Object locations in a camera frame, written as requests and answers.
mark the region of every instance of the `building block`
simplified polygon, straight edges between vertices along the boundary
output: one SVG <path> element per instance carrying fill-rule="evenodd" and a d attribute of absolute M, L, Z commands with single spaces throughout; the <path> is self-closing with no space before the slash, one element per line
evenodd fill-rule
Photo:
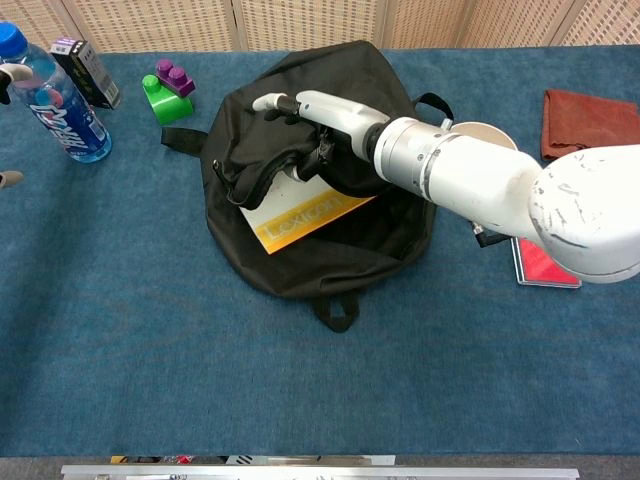
<path fill-rule="evenodd" d="M 181 98 L 160 85 L 160 80 L 155 75 L 146 75 L 142 79 L 142 88 L 160 125 L 166 125 L 193 113 L 191 100 Z"/>
<path fill-rule="evenodd" d="M 187 76 L 184 68 L 174 67 L 171 60 L 162 59 L 156 63 L 156 76 L 165 87 L 181 97 L 186 97 L 196 89 L 196 84 Z"/>

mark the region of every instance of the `purple toy block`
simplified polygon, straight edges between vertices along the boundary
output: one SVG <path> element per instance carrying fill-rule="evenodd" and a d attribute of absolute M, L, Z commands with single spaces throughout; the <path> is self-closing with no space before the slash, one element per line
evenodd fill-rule
<path fill-rule="evenodd" d="M 176 95 L 186 97 L 196 89 L 193 80 L 182 67 L 174 67 L 171 60 L 162 59 L 156 63 L 156 75 L 160 82 Z"/>

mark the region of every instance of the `green toy block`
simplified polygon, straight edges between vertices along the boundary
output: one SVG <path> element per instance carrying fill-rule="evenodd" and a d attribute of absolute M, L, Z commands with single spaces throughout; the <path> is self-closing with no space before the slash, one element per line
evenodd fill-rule
<path fill-rule="evenodd" d="M 191 100 L 181 98 L 163 87 L 155 75 L 146 75 L 142 79 L 142 88 L 160 125 L 166 125 L 193 113 Z"/>

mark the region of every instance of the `black backpack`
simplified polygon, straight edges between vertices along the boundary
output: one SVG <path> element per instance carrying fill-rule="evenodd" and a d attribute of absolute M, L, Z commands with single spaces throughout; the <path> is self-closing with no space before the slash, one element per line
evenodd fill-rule
<path fill-rule="evenodd" d="M 431 238 L 435 205 L 381 180 L 348 149 L 319 175 L 345 195 L 370 202 L 268 255 L 238 207 L 256 208 L 275 174 L 318 147 L 318 131 L 286 118 L 266 121 L 252 102 L 269 92 L 319 90 L 369 105 L 392 119 L 416 117 L 412 102 L 382 54 L 353 42 L 287 55 L 253 83 L 227 95 L 209 134 L 163 129 L 162 143 L 201 161 L 207 224 L 234 269 L 254 287 L 308 299 L 329 328 L 343 332 L 359 313 L 357 292 L 420 256 Z M 427 95 L 421 97 L 430 103 Z M 452 117 L 446 105 L 434 105 Z M 333 315 L 331 301 L 343 313 Z"/>

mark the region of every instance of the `plastic water bottle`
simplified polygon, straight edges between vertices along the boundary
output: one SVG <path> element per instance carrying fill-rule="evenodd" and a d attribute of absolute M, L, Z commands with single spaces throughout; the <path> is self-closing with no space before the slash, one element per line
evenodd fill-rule
<path fill-rule="evenodd" d="M 10 88 L 71 158 L 92 163 L 109 154 L 111 137 L 73 80 L 51 55 L 27 43 L 12 23 L 0 22 L 0 62 L 18 63 L 33 70 L 32 79 L 13 82 Z"/>

